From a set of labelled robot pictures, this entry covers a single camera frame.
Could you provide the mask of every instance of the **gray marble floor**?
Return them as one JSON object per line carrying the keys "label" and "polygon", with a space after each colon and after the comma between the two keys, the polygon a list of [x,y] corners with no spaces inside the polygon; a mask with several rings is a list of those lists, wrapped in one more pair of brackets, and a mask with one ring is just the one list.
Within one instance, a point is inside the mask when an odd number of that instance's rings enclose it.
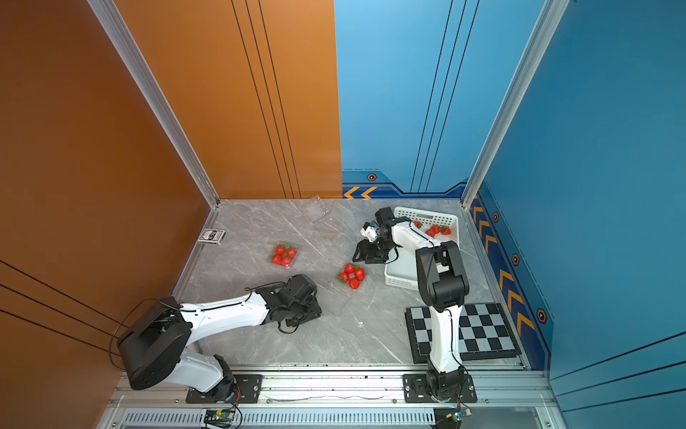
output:
{"label": "gray marble floor", "polygon": [[[321,200],[329,213],[318,220],[310,200],[225,200],[215,227],[226,229],[221,245],[205,245],[182,302],[243,295],[244,288],[285,281],[303,273],[318,285],[322,316],[292,335],[274,324],[243,327],[201,340],[203,353],[229,364],[412,364],[404,311],[423,305],[417,292],[387,286],[382,265],[365,266],[358,290],[336,280],[350,262],[359,230],[381,207],[416,207],[456,213],[457,200]],[[460,223],[460,250],[471,290],[468,303],[493,302],[467,225]],[[277,242],[298,247],[290,269],[269,262]],[[480,361],[516,364],[518,358]]]}

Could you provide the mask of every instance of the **black and white checkerboard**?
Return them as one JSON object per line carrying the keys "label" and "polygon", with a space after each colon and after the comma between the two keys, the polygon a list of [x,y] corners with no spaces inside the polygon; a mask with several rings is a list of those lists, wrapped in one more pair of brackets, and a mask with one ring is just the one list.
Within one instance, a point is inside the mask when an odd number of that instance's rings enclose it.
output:
{"label": "black and white checkerboard", "polygon": [[[405,311],[414,363],[426,363],[431,352],[431,314],[428,307]],[[514,358],[521,354],[503,309],[498,303],[464,304],[460,315],[462,360]]]}

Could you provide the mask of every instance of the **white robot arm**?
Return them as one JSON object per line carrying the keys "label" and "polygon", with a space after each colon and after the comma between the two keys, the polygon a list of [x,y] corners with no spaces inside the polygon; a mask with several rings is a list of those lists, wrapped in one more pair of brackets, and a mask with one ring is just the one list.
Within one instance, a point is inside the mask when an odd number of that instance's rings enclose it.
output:
{"label": "white robot arm", "polygon": [[284,332],[284,322],[297,329],[322,314],[316,295],[314,282],[299,274],[287,283],[259,286],[242,297],[223,301],[179,304],[173,297],[158,300],[117,341],[129,383],[134,390],[159,382],[181,384],[216,401],[227,401],[236,384],[227,363],[219,355],[205,356],[186,346],[242,326],[276,322]]}
{"label": "white robot arm", "polygon": [[460,314],[469,293],[460,249],[455,242],[429,237],[409,218],[395,218],[390,207],[378,210],[375,217],[360,231],[366,239],[358,243],[353,261],[387,264],[389,252],[397,252],[398,246],[415,254],[419,294],[431,313],[429,392],[439,400],[453,399],[464,382],[458,345]]}

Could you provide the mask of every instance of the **white plastic basket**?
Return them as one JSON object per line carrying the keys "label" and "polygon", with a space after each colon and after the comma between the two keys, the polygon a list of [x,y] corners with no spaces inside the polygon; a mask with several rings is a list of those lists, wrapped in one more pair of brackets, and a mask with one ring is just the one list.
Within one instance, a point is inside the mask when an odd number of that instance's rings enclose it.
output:
{"label": "white plastic basket", "polygon": [[[410,209],[408,207],[396,207],[393,210],[393,216],[399,218],[405,216],[411,220],[418,220],[424,225],[421,227],[422,231],[426,231],[434,225],[441,227],[449,227],[450,234],[438,234],[436,239],[441,242],[459,241],[458,231],[458,217],[447,213],[439,213],[437,211]],[[444,271],[446,268],[438,267],[438,271]],[[386,284],[389,286],[396,286],[398,288],[418,290],[417,286],[417,264],[414,255],[404,248],[398,248],[398,259],[386,264],[383,270],[386,278]]]}

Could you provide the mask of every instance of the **red strawberry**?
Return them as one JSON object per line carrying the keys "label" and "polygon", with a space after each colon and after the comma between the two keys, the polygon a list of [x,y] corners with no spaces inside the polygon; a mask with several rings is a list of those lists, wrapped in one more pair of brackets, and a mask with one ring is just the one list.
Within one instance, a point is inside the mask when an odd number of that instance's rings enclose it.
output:
{"label": "red strawberry", "polygon": [[360,281],[364,280],[364,270],[362,268],[355,270],[355,278]]}

